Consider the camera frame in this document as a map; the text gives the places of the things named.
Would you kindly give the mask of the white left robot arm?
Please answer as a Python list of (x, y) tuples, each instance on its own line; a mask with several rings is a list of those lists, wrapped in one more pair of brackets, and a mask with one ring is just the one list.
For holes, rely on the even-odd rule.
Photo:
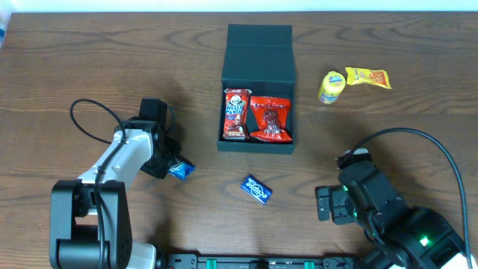
[(143, 171), (164, 178), (181, 151), (160, 122), (129, 120), (99, 160), (51, 192), (49, 261), (53, 268), (162, 268), (157, 247), (132, 238), (126, 191)]

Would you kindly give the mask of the dark green box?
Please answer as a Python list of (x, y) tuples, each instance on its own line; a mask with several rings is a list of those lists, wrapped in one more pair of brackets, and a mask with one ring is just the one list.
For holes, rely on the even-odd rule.
[(285, 130), (294, 134), (296, 68), (293, 27), (290, 25), (228, 25), (223, 61), (217, 149), (224, 152), (291, 154), (295, 142), (268, 143), (257, 138), (226, 140), (223, 129), (227, 88), (246, 88), (253, 96), (289, 99)]

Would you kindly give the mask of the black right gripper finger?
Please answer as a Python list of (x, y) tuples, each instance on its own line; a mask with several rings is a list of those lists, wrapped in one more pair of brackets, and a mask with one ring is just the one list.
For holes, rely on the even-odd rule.
[(318, 219), (319, 221), (327, 221), (330, 218), (330, 189), (326, 186), (318, 186), (314, 191), (317, 200)]
[(335, 225), (345, 225), (355, 222), (353, 205), (349, 191), (344, 186), (334, 186), (331, 190), (331, 214)]

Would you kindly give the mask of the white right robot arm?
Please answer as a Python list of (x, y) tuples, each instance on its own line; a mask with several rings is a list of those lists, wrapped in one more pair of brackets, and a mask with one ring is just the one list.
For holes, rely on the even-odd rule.
[(463, 239), (438, 212), (408, 206), (373, 162), (351, 164), (338, 180), (316, 188), (318, 218), (363, 228), (374, 249), (354, 268), (459, 268)]

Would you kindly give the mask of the red snack bag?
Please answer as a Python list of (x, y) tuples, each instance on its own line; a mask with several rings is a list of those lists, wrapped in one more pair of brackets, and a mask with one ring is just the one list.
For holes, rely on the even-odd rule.
[(286, 129), (291, 101), (272, 96), (252, 96), (250, 107), (258, 125), (251, 137), (268, 143), (290, 143), (293, 138)]

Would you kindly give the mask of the blue Oreo cookie pack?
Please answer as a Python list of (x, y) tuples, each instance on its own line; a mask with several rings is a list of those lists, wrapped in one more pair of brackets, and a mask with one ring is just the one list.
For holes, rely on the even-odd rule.
[(177, 179), (185, 180), (195, 169), (196, 167), (193, 164), (180, 161), (179, 163), (172, 165), (169, 168), (168, 173), (175, 176)]

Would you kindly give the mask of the red Hello Panda box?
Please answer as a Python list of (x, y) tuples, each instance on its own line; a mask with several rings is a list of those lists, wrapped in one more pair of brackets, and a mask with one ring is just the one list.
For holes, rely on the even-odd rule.
[(246, 88), (227, 88), (224, 93), (226, 106), (223, 138), (225, 140), (246, 140), (249, 138), (246, 129), (246, 116), (252, 91)]

